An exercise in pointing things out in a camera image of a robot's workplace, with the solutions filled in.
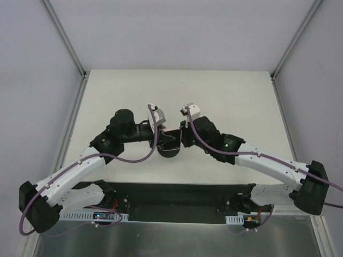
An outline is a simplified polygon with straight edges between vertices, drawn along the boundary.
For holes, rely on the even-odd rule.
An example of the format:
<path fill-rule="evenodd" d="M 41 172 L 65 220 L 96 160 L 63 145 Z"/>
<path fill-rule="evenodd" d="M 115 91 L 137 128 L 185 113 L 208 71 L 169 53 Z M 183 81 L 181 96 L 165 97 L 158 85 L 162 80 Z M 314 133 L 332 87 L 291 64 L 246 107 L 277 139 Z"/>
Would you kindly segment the black phone stand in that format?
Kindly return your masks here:
<path fill-rule="evenodd" d="M 161 145 L 157 147 L 158 153 L 164 158 L 173 158 L 180 152 L 180 147 Z"/>

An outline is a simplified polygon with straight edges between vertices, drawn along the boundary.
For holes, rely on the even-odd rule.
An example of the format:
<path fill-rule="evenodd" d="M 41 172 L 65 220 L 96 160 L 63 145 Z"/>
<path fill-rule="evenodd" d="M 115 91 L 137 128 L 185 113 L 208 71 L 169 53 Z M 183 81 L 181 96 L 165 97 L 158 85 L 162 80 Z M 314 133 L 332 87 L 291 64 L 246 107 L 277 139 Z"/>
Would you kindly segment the black phone pink case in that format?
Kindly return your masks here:
<path fill-rule="evenodd" d="M 179 150 L 181 134 L 180 128 L 163 128 L 161 131 L 161 149 L 163 151 Z"/>

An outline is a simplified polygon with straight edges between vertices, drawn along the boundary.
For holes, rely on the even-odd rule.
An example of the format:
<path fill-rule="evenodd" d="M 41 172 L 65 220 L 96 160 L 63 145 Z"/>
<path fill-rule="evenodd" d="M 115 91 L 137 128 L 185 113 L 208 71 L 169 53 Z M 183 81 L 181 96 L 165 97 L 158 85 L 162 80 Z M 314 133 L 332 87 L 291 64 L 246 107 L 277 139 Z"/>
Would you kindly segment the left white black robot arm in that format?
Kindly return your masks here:
<path fill-rule="evenodd" d="M 148 105 L 147 119 L 141 123 L 135 122 L 131 110 L 120 109 L 105 130 L 74 161 L 35 184 L 23 183 L 19 188 L 20 234 L 44 233 L 62 215 L 83 207 L 111 208 L 115 200 L 114 190 L 104 180 L 93 182 L 81 190 L 75 190 L 74 186 L 112 160 L 141 163 L 155 150 L 166 158 L 176 156 L 180 151 L 182 132 L 180 128 L 166 128 L 165 121 L 163 111 L 156 105 Z M 122 158 L 124 145 L 133 142 L 148 142 L 150 151 L 136 160 Z"/>

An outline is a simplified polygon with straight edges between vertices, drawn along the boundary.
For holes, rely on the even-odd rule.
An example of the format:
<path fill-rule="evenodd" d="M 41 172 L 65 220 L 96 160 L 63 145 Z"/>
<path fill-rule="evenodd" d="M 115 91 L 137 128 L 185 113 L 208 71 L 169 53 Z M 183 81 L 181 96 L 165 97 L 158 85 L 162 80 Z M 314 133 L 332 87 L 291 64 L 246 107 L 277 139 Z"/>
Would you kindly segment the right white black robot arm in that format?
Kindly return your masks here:
<path fill-rule="evenodd" d="M 241 197 L 241 205 L 254 211 L 264 205 L 290 205 L 311 214 L 322 213 L 329 189 L 322 163 L 282 160 L 232 134 L 221 133 L 205 116 L 180 123 L 185 148 L 197 146 L 216 161 L 253 169 L 278 180 L 276 185 L 255 185 Z"/>

